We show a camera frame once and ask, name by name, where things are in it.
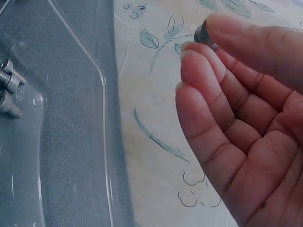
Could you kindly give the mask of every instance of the leaf pattern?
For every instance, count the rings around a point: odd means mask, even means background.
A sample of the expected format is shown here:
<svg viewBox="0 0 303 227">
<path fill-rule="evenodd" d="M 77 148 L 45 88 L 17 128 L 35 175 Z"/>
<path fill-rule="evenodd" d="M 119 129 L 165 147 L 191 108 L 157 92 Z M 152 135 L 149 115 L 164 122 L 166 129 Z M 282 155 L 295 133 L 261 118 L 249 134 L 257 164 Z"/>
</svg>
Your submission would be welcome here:
<svg viewBox="0 0 303 227">
<path fill-rule="evenodd" d="M 181 55 L 181 46 L 182 44 L 175 44 L 175 52 Z"/>
<path fill-rule="evenodd" d="M 172 15 L 169 19 L 169 23 L 167 24 L 167 32 L 169 35 L 178 34 L 184 25 L 183 17 L 176 17 Z"/>
<path fill-rule="evenodd" d="M 253 4 L 255 7 L 259 8 L 259 9 L 262 9 L 269 13 L 275 13 L 275 11 L 271 7 L 268 7 L 267 5 L 264 5 L 264 4 L 255 2 L 255 1 L 251 1 L 251 0 L 249 0 L 249 1 L 251 4 Z"/>
<path fill-rule="evenodd" d="M 203 6 L 213 10 L 218 11 L 218 6 L 214 0 L 198 0 Z"/>
<path fill-rule="evenodd" d="M 293 3 L 298 5 L 298 6 L 303 7 L 303 0 L 293 0 Z"/>
<path fill-rule="evenodd" d="M 226 8 L 243 17 L 250 18 L 250 11 L 241 0 L 220 0 Z"/>
<path fill-rule="evenodd" d="M 159 41 L 157 37 L 150 34 L 146 29 L 143 29 L 140 32 L 140 42 L 148 48 L 158 49 L 159 47 Z"/>
</svg>

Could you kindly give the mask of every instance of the finger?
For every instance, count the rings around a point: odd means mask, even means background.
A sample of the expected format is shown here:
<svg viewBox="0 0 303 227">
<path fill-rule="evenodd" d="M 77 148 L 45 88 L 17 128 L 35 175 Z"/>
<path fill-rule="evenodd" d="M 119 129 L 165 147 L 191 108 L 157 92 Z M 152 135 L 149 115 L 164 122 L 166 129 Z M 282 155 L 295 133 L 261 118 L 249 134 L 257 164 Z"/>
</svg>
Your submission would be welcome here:
<svg viewBox="0 0 303 227">
<path fill-rule="evenodd" d="M 217 79 L 217 81 L 213 80 L 213 83 L 218 83 L 221 86 L 223 93 L 227 95 L 227 99 L 235 99 L 236 97 L 241 98 L 243 94 L 247 93 L 243 86 L 236 80 L 236 78 L 231 73 L 226 74 L 225 66 L 222 64 L 218 56 L 214 54 L 214 52 L 208 46 L 197 43 L 187 43 L 186 45 L 182 46 L 182 51 L 184 52 L 186 50 L 197 51 L 206 58 L 203 58 L 203 60 L 208 60 Z M 190 82 L 192 79 L 196 80 L 196 82 L 193 82 L 194 86 L 196 86 L 197 84 L 202 84 L 206 88 L 206 91 L 204 87 L 200 86 L 199 90 L 201 90 L 202 94 L 205 94 L 209 86 L 205 79 L 210 76 L 209 74 L 211 74 L 213 78 L 214 75 L 212 74 L 211 69 L 207 69 L 209 68 L 208 64 L 207 66 L 205 66 L 204 64 L 199 64 L 199 66 L 203 67 L 203 72 L 202 74 L 197 75 L 197 70 L 193 68 L 192 60 L 183 61 L 182 78 L 184 81 L 187 82 Z M 234 119 L 233 115 L 229 120 L 226 112 L 230 111 L 231 108 L 230 104 L 228 103 L 228 101 L 226 101 L 225 98 L 221 97 L 221 102 L 217 101 L 217 103 L 208 104 L 208 107 L 212 115 L 214 116 L 217 124 L 224 132 L 228 140 L 230 140 L 233 145 L 241 149 L 245 154 L 247 154 L 249 147 L 256 140 L 261 138 L 258 131 L 256 131 L 252 126 L 246 124 L 243 121 Z"/>
<path fill-rule="evenodd" d="M 234 122 L 235 116 L 227 98 L 211 65 L 203 55 L 193 50 L 182 53 L 181 79 L 203 95 L 215 121 L 223 131 Z"/>
<path fill-rule="evenodd" d="M 205 54 L 207 58 L 190 48 Z M 207 49 L 209 48 L 202 44 L 191 44 L 184 48 L 181 67 L 182 81 L 201 92 L 223 131 L 234 121 L 234 118 L 231 118 L 231 107 L 236 118 L 251 125 L 261 135 L 264 135 L 267 127 L 277 115 L 277 111 L 264 100 L 250 95 L 235 76 L 226 70 L 215 53 L 207 52 Z M 222 98 L 213 101 L 221 95 L 222 91 L 228 100 L 229 108 Z"/>
<path fill-rule="evenodd" d="M 223 195 L 246 160 L 245 154 L 228 141 L 197 89 L 179 86 L 176 107 L 189 145 L 214 188 Z"/>
<path fill-rule="evenodd" d="M 293 90 L 282 85 L 273 77 L 247 67 L 222 49 L 218 49 L 216 54 L 250 93 L 262 98 L 276 110 L 282 111 L 286 99 Z"/>
<path fill-rule="evenodd" d="M 220 48 L 248 67 L 303 92 L 303 33 L 260 27 L 221 13 L 210 14 L 207 31 Z"/>
</svg>

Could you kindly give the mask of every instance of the bolt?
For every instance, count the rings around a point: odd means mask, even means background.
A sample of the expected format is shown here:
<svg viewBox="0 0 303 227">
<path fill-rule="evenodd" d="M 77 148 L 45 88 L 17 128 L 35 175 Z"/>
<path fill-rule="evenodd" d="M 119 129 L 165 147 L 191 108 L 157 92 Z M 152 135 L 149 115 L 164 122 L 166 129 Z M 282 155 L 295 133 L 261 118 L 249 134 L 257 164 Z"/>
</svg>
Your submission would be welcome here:
<svg viewBox="0 0 303 227">
<path fill-rule="evenodd" d="M 8 74 L 0 70 L 0 86 L 7 89 L 11 94 L 14 94 L 20 84 L 19 77 L 14 74 Z"/>
<path fill-rule="evenodd" d="M 0 113 L 9 113 L 18 119 L 23 115 L 23 110 L 13 103 L 13 97 L 7 90 L 0 90 Z"/>
<path fill-rule="evenodd" d="M 209 46 L 213 51 L 218 49 L 218 45 L 209 37 L 206 29 L 206 20 L 196 29 L 194 40 L 197 43 L 202 43 Z"/>
<path fill-rule="evenodd" d="M 27 80 L 14 69 L 14 63 L 11 59 L 4 60 L 1 63 L 1 68 L 3 68 L 3 70 L 7 73 L 15 74 L 17 77 L 19 77 L 21 85 L 25 85 L 27 83 Z"/>
</svg>

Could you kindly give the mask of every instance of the fingernail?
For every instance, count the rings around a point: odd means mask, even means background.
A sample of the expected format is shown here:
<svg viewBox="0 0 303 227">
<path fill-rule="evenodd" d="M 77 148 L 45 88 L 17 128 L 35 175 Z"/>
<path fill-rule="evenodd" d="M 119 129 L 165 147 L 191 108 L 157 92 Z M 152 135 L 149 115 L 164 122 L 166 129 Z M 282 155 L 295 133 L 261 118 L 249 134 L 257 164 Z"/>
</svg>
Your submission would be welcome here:
<svg viewBox="0 0 303 227">
<path fill-rule="evenodd" d="M 177 90 L 178 90 L 180 87 L 184 86 L 184 85 L 185 85 L 184 82 L 179 82 L 179 83 L 177 84 L 177 86 L 176 86 L 175 92 L 177 92 Z"/>
<path fill-rule="evenodd" d="M 182 43 L 181 52 L 183 52 L 185 50 L 185 48 L 192 43 L 193 43 L 193 41 L 186 41 L 186 42 Z"/>
<path fill-rule="evenodd" d="M 208 33 L 213 31 L 225 35 L 240 35 L 251 26 L 245 18 L 224 13 L 211 13 L 206 20 Z"/>
<path fill-rule="evenodd" d="M 181 53 L 181 56 L 180 56 L 180 61 L 182 62 L 182 59 L 183 59 L 186 55 L 190 54 L 191 52 L 194 52 L 194 51 L 193 51 L 193 50 L 185 50 L 185 51 L 183 51 L 183 52 Z"/>
</svg>

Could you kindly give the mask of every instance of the clear plastic tray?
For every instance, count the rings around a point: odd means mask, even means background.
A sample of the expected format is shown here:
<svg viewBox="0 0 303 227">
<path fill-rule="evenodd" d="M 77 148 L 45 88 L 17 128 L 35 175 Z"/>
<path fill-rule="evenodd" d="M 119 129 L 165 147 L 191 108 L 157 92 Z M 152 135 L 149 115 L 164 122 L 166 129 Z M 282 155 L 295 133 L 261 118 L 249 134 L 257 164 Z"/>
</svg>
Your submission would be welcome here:
<svg viewBox="0 0 303 227">
<path fill-rule="evenodd" d="M 12 3 L 0 60 L 28 83 L 14 94 L 23 117 L 0 115 L 0 226 L 134 226 L 113 2 Z"/>
</svg>

